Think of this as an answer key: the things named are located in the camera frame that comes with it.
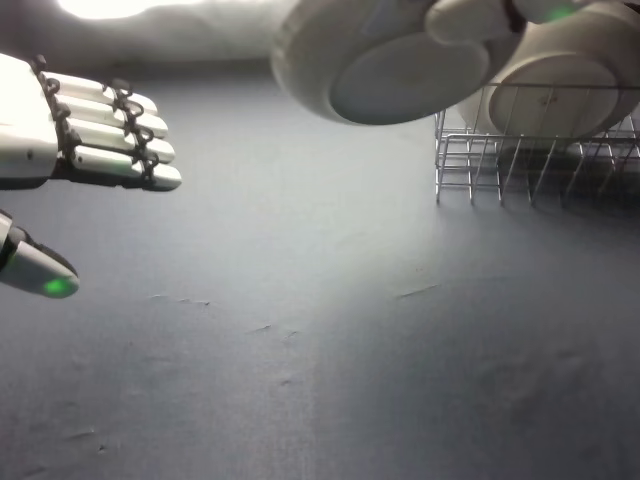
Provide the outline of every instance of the metal wire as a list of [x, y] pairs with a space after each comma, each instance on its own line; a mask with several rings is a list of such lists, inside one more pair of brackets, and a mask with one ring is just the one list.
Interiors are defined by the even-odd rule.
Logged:
[[[515, 92], [509, 100], [512, 103], [504, 128], [509, 135], [479, 131], [483, 125], [480, 120], [483, 105], [489, 97], [487, 89], [495, 87], [513, 88]], [[512, 131], [516, 103], [533, 89], [537, 95], [541, 89], [546, 89], [545, 95], [537, 100], [544, 107], [539, 123], [532, 130], [537, 134], [519, 134]], [[573, 125], [564, 130], [569, 136], [540, 135], [550, 130], [546, 121], [552, 121], [547, 117], [553, 117], [549, 115], [549, 109], [552, 101], [557, 100], [554, 95], [561, 95], [565, 90], [585, 92], [584, 97], [580, 97]], [[462, 121], [455, 107], [438, 113], [435, 116], [436, 201], [441, 201], [443, 190], [462, 188], [468, 191], [471, 204], [480, 190], [494, 190], [500, 205], [505, 205], [509, 196], [526, 193], [530, 204], [535, 206], [543, 193], [553, 190], [546, 187], [553, 186], [554, 182], [559, 188], [562, 206], [567, 206], [575, 196], [590, 193], [595, 193], [595, 199], [626, 198], [627, 178], [640, 178], [640, 112], [627, 116], [607, 131], [590, 137], [574, 136], [587, 119], [590, 102], [597, 98], [598, 91], [603, 90], [615, 91], [618, 101], [629, 93], [640, 98], [640, 87], [489, 84], [477, 94], [480, 103], [475, 118], [470, 120], [472, 125]], [[516, 184], [516, 178], [524, 182]]]

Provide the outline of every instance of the dish rack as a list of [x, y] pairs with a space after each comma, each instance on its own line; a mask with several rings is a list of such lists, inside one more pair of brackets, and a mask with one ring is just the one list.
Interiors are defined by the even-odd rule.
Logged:
[[[640, 87], [488, 84], [482, 95], [492, 87], [515, 89], [507, 132], [518, 92], [526, 89], [543, 92], [540, 101], [546, 102], [542, 103], [544, 114], [536, 132], [545, 130], [549, 105], [562, 89], [580, 91], [584, 105], [597, 90], [615, 90], [620, 95], [637, 95], [640, 90]], [[480, 133], [477, 124], [481, 108], [482, 101], [476, 125], [467, 125], [456, 107], [435, 115], [438, 203], [445, 190], [461, 189], [468, 193], [472, 204], [481, 192], [487, 191], [497, 194], [500, 205], [517, 195], [535, 206], [539, 199], [550, 198], [551, 194], [563, 207], [574, 199], [614, 200], [628, 205], [640, 198], [640, 112], [594, 136], [576, 138]], [[576, 124], [582, 121], [581, 114], [576, 118]]]

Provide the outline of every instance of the white robotic hand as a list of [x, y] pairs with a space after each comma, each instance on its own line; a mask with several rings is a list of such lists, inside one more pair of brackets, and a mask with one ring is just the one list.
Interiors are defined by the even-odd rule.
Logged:
[[[182, 183], [155, 104], [116, 80], [110, 86], [53, 74], [0, 54], [0, 190], [49, 179], [169, 191]], [[78, 289], [69, 262], [0, 211], [0, 282], [50, 298]]]
[[640, 0], [438, 0], [426, 25], [441, 43], [474, 43], [508, 35], [518, 20], [552, 22], [600, 1], [640, 5]]

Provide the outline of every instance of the wire basket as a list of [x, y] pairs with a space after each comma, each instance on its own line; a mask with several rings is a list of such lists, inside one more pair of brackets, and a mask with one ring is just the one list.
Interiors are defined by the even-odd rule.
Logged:
[[[483, 98], [497, 87], [511, 90], [513, 97], [503, 131], [511, 133], [514, 111], [522, 113], [519, 98], [535, 98], [540, 102], [541, 115], [534, 122], [533, 132], [529, 131], [536, 134], [495, 135], [479, 131], [481, 110], [485, 108]], [[579, 111], [574, 112], [575, 124], [563, 129], [569, 132], [566, 136], [549, 136], [548, 124], [552, 123], [549, 112], [553, 110], [549, 106], [563, 94], [566, 98], [567, 92], [571, 92], [574, 101], [578, 98], [581, 105]], [[532, 206], [549, 194], [559, 198], [562, 206], [578, 198], [615, 199], [616, 203], [625, 204], [637, 200], [640, 197], [640, 112], [593, 136], [572, 134], [585, 120], [587, 106], [604, 92], [608, 95], [615, 92], [618, 105], [625, 101], [625, 96], [629, 96], [627, 105], [637, 104], [640, 98], [640, 88], [635, 87], [489, 84], [476, 94], [480, 101], [474, 125], [465, 122], [456, 107], [436, 114], [437, 202], [441, 201], [445, 189], [468, 192], [472, 204], [483, 191], [495, 192], [501, 205], [518, 194], [526, 195]], [[615, 120], [612, 116], [609, 124]]]

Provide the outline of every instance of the white bowl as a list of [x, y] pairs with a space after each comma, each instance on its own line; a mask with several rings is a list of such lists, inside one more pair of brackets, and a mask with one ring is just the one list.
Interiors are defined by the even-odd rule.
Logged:
[[445, 46], [425, 31], [435, 0], [301, 0], [275, 39], [283, 89], [343, 123], [387, 125], [432, 115], [486, 84], [522, 35]]
[[[458, 110], [477, 133], [595, 135], [620, 122], [640, 102], [640, 90], [624, 89], [640, 79], [638, 44], [640, 14], [623, 4], [597, 4], [563, 20], [529, 25], [513, 58], [492, 81], [501, 85], [476, 92]], [[536, 146], [551, 142], [538, 141]]]

